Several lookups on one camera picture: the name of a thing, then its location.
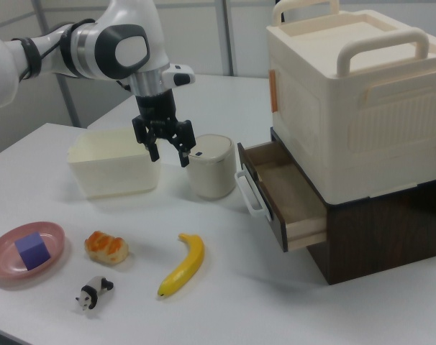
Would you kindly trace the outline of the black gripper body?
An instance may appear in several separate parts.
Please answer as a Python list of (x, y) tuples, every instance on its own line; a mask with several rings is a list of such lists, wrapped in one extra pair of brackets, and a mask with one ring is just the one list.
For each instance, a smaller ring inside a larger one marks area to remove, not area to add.
[(155, 96), (135, 97), (140, 114), (135, 117), (135, 130), (173, 130), (176, 123), (176, 104), (172, 90)]

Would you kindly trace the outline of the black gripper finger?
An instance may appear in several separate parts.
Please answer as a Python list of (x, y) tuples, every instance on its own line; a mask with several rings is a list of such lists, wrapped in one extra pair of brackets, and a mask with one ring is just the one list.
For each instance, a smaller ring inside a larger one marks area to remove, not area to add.
[(132, 126), (135, 131), (137, 142), (145, 146), (145, 149), (150, 154), (151, 161), (158, 161), (160, 155), (156, 144), (157, 137), (155, 134), (155, 127), (152, 122), (146, 119), (143, 115), (139, 115), (132, 120)]
[(196, 146), (194, 130), (189, 120), (172, 121), (168, 125), (168, 141), (178, 151), (181, 167), (189, 164), (189, 153)]

